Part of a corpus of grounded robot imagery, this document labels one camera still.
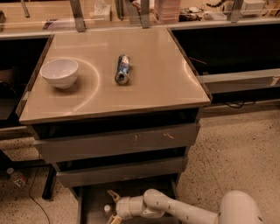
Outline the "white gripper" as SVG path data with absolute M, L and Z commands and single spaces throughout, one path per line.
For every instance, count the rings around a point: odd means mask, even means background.
M 112 190 L 107 190 L 113 201 L 116 203 L 115 210 L 117 215 L 111 215 L 107 224 L 121 224 L 123 220 L 134 217 L 146 219 L 158 219 L 164 216 L 164 212 L 148 208 L 144 203 L 143 196 L 122 197 Z

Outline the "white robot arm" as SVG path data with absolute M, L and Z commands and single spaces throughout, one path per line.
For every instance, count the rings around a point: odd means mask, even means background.
M 121 224 L 134 217 L 158 219 L 169 214 L 185 224 L 264 224 L 255 200 L 241 191 L 226 193 L 220 202 L 218 213 L 191 206 L 169 198 L 156 189 L 148 189 L 142 196 L 121 197 L 107 190 L 115 202 L 115 214 L 107 224 Z

